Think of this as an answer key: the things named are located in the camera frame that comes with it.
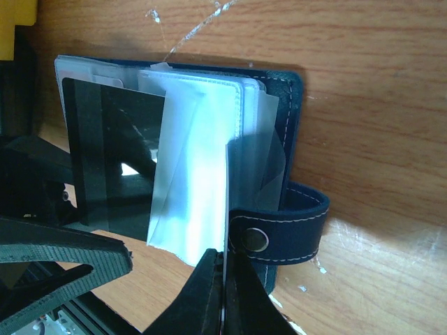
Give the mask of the blue leather card holder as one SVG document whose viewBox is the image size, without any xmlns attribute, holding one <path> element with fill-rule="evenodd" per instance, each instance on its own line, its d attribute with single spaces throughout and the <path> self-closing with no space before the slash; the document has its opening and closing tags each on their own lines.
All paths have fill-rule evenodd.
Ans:
<svg viewBox="0 0 447 335">
<path fill-rule="evenodd" d="M 330 201 L 289 179 L 297 73 L 68 55 L 54 67 L 64 118 L 65 77 L 164 98 L 147 245 L 190 266 L 241 251 L 266 292 L 278 267 L 316 256 Z"/>
</svg>

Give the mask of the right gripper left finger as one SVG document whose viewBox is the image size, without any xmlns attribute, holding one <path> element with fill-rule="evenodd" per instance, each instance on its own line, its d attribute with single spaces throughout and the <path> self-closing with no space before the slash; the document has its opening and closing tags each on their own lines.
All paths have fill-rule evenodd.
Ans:
<svg viewBox="0 0 447 335">
<path fill-rule="evenodd" d="M 223 254 L 208 249 L 170 306 L 144 334 L 220 334 Z"/>
</svg>

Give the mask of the black credit card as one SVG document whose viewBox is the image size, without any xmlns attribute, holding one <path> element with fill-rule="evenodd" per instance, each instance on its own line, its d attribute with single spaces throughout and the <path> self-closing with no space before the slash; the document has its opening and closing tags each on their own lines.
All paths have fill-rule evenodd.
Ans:
<svg viewBox="0 0 447 335">
<path fill-rule="evenodd" d="M 68 77 L 61 88 L 81 224 L 146 240 L 164 98 Z"/>
</svg>

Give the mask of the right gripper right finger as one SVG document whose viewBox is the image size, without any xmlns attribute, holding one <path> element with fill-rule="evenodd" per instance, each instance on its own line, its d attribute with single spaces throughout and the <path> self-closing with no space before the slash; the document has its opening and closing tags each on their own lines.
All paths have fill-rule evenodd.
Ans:
<svg viewBox="0 0 447 335">
<path fill-rule="evenodd" d="M 268 297 L 251 262 L 243 253 L 227 254 L 223 333 L 296 333 Z"/>
</svg>

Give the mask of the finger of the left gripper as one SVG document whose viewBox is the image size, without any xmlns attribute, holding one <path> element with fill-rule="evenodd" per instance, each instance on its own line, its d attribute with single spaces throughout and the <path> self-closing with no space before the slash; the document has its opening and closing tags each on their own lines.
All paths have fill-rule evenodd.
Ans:
<svg viewBox="0 0 447 335">
<path fill-rule="evenodd" d="M 80 222 L 70 150 L 36 136 L 2 146 L 1 215 L 39 223 Z"/>
<path fill-rule="evenodd" d="M 1 288 L 1 333 L 12 334 L 41 315 L 131 272 L 120 240 L 89 232 L 1 217 L 1 263 L 71 262 L 74 268 L 16 288 Z"/>
</svg>

